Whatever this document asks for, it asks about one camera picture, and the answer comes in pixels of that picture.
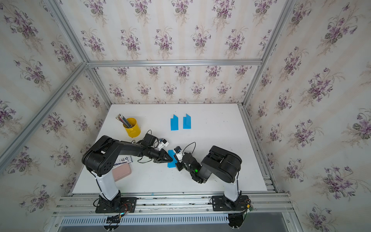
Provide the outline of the white pen box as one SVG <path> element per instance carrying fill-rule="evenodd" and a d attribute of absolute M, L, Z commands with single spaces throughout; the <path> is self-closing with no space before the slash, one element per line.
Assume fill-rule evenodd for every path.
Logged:
<path fill-rule="evenodd" d="M 117 160 L 115 161 L 114 164 L 114 169 L 127 163 L 132 163 L 132 158 L 131 156 L 124 156 L 124 155 L 119 155 Z"/>

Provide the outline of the pink pencil case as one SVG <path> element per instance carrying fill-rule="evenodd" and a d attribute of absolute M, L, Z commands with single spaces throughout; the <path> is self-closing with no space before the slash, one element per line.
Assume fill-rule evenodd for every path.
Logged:
<path fill-rule="evenodd" d="M 128 163 L 120 165 L 112 170 L 114 181 L 117 182 L 131 174 L 131 167 Z"/>

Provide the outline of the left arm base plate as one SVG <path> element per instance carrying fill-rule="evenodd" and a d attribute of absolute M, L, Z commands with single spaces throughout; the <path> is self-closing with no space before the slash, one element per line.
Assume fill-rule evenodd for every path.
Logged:
<path fill-rule="evenodd" d="M 112 201 L 107 201 L 100 196 L 98 204 L 95 206 L 95 213 L 133 213 L 137 200 L 136 197 L 116 197 Z"/>

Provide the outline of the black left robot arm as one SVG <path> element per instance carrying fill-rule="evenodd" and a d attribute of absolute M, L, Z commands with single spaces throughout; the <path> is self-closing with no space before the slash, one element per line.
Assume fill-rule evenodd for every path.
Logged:
<path fill-rule="evenodd" d="M 160 140 L 149 133 L 139 142 L 119 141 L 104 135 L 83 155 L 82 163 L 94 175 L 101 199 L 110 203 L 120 196 L 112 173 L 120 155 L 148 157 L 154 163 L 173 161 L 168 152 L 155 146 L 155 143 L 159 144 Z"/>

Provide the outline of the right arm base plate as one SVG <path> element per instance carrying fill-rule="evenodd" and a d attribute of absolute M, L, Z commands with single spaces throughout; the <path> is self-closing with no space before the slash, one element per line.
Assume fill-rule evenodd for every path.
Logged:
<path fill-rule="evenodd" d="M 240 195 L 236 201 L 229 200 L 226 196 L 212 196 L 213 211 L 246 211 L 251 208 L 251 200 L 247 195 Z"/>

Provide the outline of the yellow pen cup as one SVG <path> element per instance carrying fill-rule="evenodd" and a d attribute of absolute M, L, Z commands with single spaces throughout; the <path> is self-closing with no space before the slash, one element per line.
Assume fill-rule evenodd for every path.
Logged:
<path fill-rule="evenodd" d="M 127 118 L 127 123 L 124 123 L 123 126 L 130 138 L 136 138 L 141 134 L 141 129 L 138 125 L 138 122 L 134 118 Z"/>

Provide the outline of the aluminium rail frame front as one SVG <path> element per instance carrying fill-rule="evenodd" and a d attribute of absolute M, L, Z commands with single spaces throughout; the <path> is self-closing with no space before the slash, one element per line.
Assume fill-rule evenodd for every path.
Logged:
<path fill-rule="evenodd" d="M 44 231 L 57 232 L 62 227 L 97 226 L 116 231 L 124 226 L 231 224 L 240 229 L 247 217 L 257 213 L 278 213 L 290 232 L 301 232 L 292 202 L 285 193 L 248 193 L 228 208 L 216 194 L 129 194 L 124 196 L 123 209 L 109 213 L 99 207 L 97 195 L 62 197 Z"/>

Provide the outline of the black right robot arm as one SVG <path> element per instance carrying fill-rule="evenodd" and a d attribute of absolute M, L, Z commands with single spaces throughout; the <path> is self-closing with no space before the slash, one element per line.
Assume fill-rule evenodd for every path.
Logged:
<path fill-rule="evenodd" d="M 174 151 L 178 171 L 186 170 L 199 184 L 206 183 L 211 175 L 215 175 L 224 182 L 224 197 L 228 201 L 236 202 L 240 198 L 238 174 L 242 159 L 237 154 L 212 146 L 202 162 L 198 162 L 191 153 L 184 152 L 180 147 Z"/>

